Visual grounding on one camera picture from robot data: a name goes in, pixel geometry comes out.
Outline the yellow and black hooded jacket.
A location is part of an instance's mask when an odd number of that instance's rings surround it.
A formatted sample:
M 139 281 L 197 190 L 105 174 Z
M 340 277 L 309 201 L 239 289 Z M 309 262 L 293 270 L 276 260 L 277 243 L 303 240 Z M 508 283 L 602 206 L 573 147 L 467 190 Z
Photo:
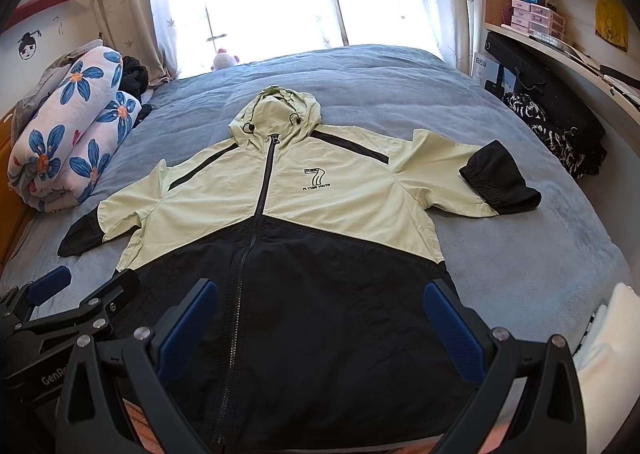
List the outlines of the yellow and black hooded jacket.
M 213 322 L 168 386 L 215 451 L 376 448 L 444 434 L 472 389 L 427 319 L 448 281 L 430 208 L 468 218 L 533 210 L 499 142 L 410 140 L 329 126 L 308 93 L 271 87 L 227 140 L 157 164 L 68 230 L 79 256 L 128 237 L 139 292 L 117 333 L 156 322 L 202 278 Z

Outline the black clothes pile by quilt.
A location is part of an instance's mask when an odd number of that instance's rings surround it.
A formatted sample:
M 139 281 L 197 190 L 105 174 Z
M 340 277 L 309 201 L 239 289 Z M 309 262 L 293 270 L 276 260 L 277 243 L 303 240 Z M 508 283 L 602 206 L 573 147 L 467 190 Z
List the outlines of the black clothes pile by quilt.
M 134 126 L 140 125 L 152 112 L 152 105 L 149 100 L 153 91 L 149 86 L 149 72 L 137 58 L 126 55 L 122 58 L 122 79 L 119 89 L 127 92 L 137 99 L 141 105 L 141 110 L 137 114 Z

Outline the white fluffy pillow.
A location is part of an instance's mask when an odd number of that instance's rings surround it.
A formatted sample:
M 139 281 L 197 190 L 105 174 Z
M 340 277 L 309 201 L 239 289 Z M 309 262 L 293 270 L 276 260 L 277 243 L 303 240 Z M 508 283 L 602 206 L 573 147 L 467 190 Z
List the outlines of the white fluffy pillow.
M 617 284 L 597 310 L 574 354 L 584 401 L 587 451 L 600 453 L 613 440 L 639 397 L 639 296 Z

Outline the person's salmon pink trousers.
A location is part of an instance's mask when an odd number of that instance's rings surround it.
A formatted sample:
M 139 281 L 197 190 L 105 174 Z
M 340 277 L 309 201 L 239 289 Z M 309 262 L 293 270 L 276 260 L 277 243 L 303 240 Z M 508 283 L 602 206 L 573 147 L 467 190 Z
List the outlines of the person's salmon pink trousers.
M 136 434 L 141 441 L 143 448 L 149 453 L 164 454 L 164 451 L 158 443 L 155 434 L 153 434 L 153 430 L 146 420 L 142 409 L 127 400 L 125 400 L 124 403 L 130 422 L 132 422 L 132 426 L 134 426 L 134 430 L 136 430 Z

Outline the blue floral rolled quilt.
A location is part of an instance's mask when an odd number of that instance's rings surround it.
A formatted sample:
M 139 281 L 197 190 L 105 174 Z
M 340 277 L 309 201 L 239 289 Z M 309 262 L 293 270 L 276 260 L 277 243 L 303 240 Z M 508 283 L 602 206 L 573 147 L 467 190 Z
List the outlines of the blue floral rolled quilt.
M 120 88 L 124 70 L 119 52 L 97 46 L 44 88 L 9 157 L 9 185 L 27 205 L 52 212 L 90 196 L 141 110 Z

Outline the grey bed blanket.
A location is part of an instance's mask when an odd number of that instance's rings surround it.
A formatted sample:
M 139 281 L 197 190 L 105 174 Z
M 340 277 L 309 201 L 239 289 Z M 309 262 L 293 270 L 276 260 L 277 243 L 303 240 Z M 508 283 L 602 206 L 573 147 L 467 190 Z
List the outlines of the grey bed blanket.
M 179 79 L 158 88 L 152 113 L 119 150 L 85 203 L 29 223 L 1 286 L 39 278 L 61 262 L 68 228 L 164 160 L 183 162 L 224 140 L 236 113 L 273 84 L 312 94 L 329 125 L 410 139 L 417 128 L 466 144 L 501 142 L 541 192 L 526 214 L 473 221 L 432 214 L 463 302 L 521 339 L 554 333 L 577 346 L 591 315 L 634 278 L 587 196 L 518 116 L 431 53 L 356 46 L 288 55 Z

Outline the pink white plush toy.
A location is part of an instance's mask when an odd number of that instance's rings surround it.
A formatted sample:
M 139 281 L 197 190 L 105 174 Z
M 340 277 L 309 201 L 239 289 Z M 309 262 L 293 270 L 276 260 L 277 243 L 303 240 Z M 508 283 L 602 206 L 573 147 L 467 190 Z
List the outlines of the pink white plush toy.
M 214 72 L 215 70 L 225 70 L 226 68 L 237 66 L 240 62 L 240 59 L 231 53 L 229 53 L 226 49 L 220 48 L 215 57 L 213 65 L 210 66 L 210 69 Z

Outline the black white patterned garment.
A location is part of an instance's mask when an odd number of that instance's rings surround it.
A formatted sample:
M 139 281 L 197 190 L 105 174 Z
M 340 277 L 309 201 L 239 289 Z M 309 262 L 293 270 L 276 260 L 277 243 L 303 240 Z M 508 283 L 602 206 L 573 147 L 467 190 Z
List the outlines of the black white patterned garment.
M 550 122 L 544 110 L 526 93 L 506 92 L 502 102 L 529 126 L 574 180 L 600 172 L 608 154 L 600 142 L 593 143 L 574 126 Z

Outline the black monitor box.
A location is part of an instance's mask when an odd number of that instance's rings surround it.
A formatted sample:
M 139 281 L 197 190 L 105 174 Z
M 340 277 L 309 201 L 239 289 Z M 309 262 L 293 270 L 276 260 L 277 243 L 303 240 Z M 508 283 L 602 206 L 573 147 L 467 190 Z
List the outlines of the black monitor box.
M 474 54 L 472 78 L 498 98 L 515 92 L 534 96 L 549 84 L 549 73 L 524 44 L 496 32 L 488 32 L 484 48 Z

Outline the yellow cloth on shelf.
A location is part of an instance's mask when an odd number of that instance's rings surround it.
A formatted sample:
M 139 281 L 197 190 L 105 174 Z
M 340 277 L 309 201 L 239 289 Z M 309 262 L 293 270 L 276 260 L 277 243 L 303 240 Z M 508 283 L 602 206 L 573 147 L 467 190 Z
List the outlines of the yellow cloth on shelf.
M 627 12 L 620 0 L 597 0 L 594 30 L 612 46 L 624 52 L 628 51 Z

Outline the pink storage boxes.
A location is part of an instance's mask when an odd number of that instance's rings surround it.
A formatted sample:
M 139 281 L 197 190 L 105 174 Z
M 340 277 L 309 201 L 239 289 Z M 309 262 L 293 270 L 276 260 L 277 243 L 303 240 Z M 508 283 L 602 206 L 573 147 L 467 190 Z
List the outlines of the pink storage boxes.
M 565 32 L 565 20 L 553 10 L 536 3 L 512 0 L 511 26 L 519 32 L 543 32 L 561 37 Z

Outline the cartoon face wall sticker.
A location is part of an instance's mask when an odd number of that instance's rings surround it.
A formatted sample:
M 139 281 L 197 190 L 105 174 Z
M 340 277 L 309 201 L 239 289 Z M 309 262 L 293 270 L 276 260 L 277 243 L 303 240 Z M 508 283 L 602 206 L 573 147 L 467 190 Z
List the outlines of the cartoon face wall sticker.
M 18 42 L 18 56 L 23 61 L 30 60 L 37 52 L 37 42 L 42 36 L 40 30 L 34 32 L 25 32 L 21 40 Z

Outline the red wall shelf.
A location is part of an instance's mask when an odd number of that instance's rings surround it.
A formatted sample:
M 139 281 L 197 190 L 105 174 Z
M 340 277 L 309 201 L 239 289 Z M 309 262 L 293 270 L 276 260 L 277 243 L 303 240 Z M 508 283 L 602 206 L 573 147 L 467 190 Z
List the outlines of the red wall shelf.
M 31 16 L 36 15 L 44 10 L 53 8 L 54 6 L 58 6 L 59 4 L 67 1 L 70 0 L 29 0 L 24 4 L 18 6 L 13 11 L 1 31 L 5 32 L 7 29 L 13 27 L 18 23 L 21 23 L 22 21 L 27 20 Z

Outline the wooden wall shelf unit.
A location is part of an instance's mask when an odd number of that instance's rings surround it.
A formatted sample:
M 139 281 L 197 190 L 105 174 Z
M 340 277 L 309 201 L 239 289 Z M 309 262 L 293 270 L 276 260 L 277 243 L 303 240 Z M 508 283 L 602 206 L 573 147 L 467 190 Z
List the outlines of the wooden wall shelf unit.
M 507 36 L 542 56 L 552 70 L 568 80 L 576 92 L 610 125 L 620 124 L 631 129 L 639 128 L 637 103 L 623 94 L 601 74 L 605 65 L 631 77 L 639 76 L 639 29 L 628 18 L 628 48 L 614 47 L 597 34 L 596 13 L 598 0 L 550 0 L 565 20 L 564 36 L 568 43 L 588 58 L 594 65 L 577 62 L 559 49 L 513 29 L 502 19 L 502 9 L 512 0 L 484 0 L 484 24 L 488 32 Z

